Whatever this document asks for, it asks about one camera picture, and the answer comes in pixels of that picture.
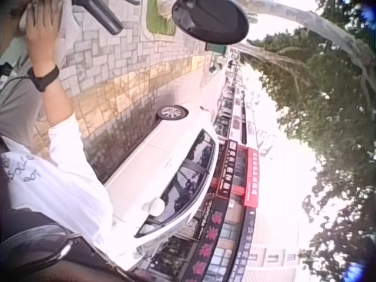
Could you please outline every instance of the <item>white shirt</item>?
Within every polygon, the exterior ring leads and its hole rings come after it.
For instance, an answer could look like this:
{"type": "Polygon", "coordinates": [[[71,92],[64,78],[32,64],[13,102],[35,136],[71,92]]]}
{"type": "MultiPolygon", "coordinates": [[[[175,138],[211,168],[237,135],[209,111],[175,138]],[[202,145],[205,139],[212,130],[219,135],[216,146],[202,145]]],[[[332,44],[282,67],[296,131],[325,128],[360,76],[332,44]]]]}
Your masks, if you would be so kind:
{"type": "Polygon", "coordinates": [[[83,152],[75,115],[49,129],[51,162],[13,140],[1,158],[10,179],[12,207],[40,212],[102,251],[112,226],[113,207],[83,152]]]}

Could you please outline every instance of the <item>car rim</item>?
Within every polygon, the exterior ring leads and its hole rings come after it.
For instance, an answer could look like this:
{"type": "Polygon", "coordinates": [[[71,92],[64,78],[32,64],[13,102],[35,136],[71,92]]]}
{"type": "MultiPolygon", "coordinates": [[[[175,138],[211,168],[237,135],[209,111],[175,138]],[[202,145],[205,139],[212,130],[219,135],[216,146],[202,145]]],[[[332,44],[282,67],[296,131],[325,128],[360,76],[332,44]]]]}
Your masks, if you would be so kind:
{"type": "Polygon", "coordinates": [[[169,117],[173,119],[180,117],[182,115],[182,112],[174,107],[165,107],[162,109],[162,115],[167,118],[169,117]]]}

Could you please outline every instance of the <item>building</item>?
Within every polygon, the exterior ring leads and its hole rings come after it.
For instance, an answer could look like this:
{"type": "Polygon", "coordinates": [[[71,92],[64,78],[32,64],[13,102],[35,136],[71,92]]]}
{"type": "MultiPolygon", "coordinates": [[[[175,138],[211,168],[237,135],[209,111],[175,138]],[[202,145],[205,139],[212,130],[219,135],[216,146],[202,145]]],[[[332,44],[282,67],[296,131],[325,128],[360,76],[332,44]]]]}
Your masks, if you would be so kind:
{"type": "Polygon", "coordinates": [[[138,265],[150,281],[276,281],[269,277],[278,271],[286,275],[278,281],[294,281],[295,241],[281,242],[278,235],[286,231],[270,229],[257,211],[260,155],[252,101],[239,68],[228,77],[214,122],[220,153],[209,191],[194,218],[138,265]]]}

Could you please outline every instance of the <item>white sleeve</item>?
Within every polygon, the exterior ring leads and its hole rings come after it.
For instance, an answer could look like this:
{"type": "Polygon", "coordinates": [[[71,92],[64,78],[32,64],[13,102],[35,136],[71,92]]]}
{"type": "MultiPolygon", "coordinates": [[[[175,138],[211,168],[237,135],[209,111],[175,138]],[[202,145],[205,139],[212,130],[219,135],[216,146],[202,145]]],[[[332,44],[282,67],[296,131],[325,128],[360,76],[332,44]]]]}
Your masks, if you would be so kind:
{"type": "Polygon", "coordinates": [[[49,129],[49,153],[58,168],[67,173],[97,180],[83,152],[81,132],[75,114],[49,129]]]}

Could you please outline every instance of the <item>hand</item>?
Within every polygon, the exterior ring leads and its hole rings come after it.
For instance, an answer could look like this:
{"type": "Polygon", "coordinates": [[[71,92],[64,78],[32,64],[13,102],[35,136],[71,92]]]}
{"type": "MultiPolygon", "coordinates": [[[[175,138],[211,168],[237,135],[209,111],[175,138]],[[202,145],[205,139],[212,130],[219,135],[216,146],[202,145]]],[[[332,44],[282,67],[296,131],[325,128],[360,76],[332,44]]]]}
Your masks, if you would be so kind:
{"type": "Polygon", "coordinates": [[[26,41],[34,75],[43,77],[55,67],[55,42],[59,32],[63,2],[38,0],[27,7],[26,41]]]}

